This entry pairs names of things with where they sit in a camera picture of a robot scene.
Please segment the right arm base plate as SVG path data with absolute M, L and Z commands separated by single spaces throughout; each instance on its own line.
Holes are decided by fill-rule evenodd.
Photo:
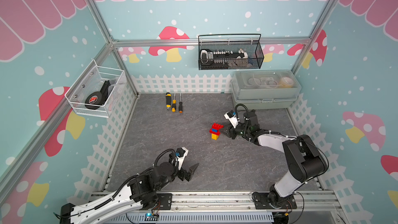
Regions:
M 282 198 L 273 191 L 253 192 L 252 200 L 255 204 L 256 209 L 276 209 L 280 211 L 297 209 L 297 205 L 293 195 Z

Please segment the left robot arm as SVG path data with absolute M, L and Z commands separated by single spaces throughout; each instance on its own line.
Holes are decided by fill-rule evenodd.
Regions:
M 190 181 L 199 164 L 182 167 L 188 149 L 161 152 L 152 167 L 127 178 L 116 191 L 82 205 L 67 203 L 53 213 L 60 224 L 103 224 L 129 211 L 152 210 L 161 206 L 158 192 L 176 178 Z

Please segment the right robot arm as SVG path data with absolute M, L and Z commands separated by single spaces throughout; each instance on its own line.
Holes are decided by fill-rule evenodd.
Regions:
M 261 147 L 270 148 L 285 155 L 287 172 L 270 186 L 269 192 L 252 194 L 259 208 L 293 209 L 294 193 L 308 181 L 323 175 L 330 163 L 308 135 L 290 136 L 276 131 L 261 129 L 256 111 L 249 110 L 243 104 L 237 104 L 234 110 L 224 114 L 229 122 L 220 132 L 231 139 L 242 137 L 246 141 Z

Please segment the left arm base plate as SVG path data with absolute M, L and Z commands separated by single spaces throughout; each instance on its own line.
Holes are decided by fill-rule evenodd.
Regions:
M 173 195 L 170 193 L 160 194 L 153 192 L 151 194 L 141 197 L 140 204 L 143 210 L 170 210 L 172 205 Z

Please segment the yellow lego brick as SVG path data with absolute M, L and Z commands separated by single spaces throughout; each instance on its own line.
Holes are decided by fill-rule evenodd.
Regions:
M 217 139 L 219 138 L 219 136 L 218 136 L 218 135 L 215 135 L 215 134 L 212 134 L 212 135 L 211 135 L 211 138 L 212 138 L 213 140 L 217 140 Z

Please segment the red lego brick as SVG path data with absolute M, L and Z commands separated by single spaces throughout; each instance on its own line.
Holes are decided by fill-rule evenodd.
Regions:
M 217 132 L 213 132 L 213 131 L 212 131 L 212 128 L 210 129 L 210 131 L 209 131 L 209 132 L 210 132 L 211 134 L 215 134 L 215 135 L 218 135 L 218 136 L 220 135 L 220 132 L 219 132 L 219 130 L 217 130 Z
M 214 123 L 213 125 L 212 125 L 212 129 L 215 129 L 215 130 L 220 130 L 220 129 L 222 129 L 224 127 L 224 125 L 222 125 L 222 124 L 217 124 L 217 123 Z

